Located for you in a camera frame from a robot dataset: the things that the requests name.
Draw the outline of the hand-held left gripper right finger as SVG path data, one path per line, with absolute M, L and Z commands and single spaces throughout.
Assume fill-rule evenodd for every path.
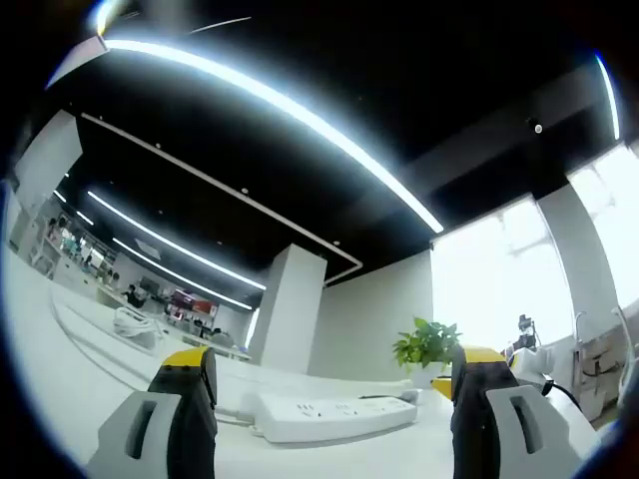
M 571 478 L 600 440 L 574 396 L 520 385 L 485 347 L 452 353 L 450 421 L 456 478 Z

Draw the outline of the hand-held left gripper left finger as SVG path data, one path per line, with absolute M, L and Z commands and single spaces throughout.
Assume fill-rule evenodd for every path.
M 213 478 L 217 371 L 209 347 L 170 355 L 98 432 L 91 478 Z

